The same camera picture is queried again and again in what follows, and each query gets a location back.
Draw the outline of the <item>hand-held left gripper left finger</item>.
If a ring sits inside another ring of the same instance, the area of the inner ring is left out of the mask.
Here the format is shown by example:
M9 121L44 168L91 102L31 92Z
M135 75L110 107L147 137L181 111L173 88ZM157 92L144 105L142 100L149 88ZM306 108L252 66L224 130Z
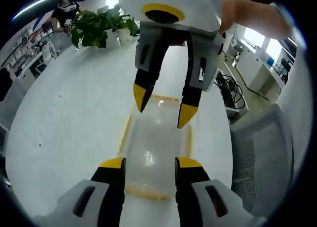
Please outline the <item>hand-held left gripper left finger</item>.
M39 227L118 227L125 199L123 157L102 162L91 179L84 179L59 197Z

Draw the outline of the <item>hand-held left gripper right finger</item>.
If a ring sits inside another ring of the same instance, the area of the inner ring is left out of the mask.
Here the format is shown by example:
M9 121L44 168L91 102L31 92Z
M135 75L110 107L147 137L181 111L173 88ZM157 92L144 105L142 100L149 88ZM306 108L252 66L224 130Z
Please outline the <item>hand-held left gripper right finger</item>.
M175 158L175 185L182 227L261 227L266 222L247 212L242 199L221 181L211 180L194 159Z

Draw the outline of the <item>person's right hand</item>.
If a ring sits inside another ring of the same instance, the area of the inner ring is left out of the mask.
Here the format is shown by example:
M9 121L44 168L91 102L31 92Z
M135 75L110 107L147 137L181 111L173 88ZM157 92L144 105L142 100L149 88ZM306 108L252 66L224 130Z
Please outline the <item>person's right hand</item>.
M223 0L221 12L220 33L230 29L233 24L239 24L266 37L277 38L283 28L283 17L269 4L251 0Z

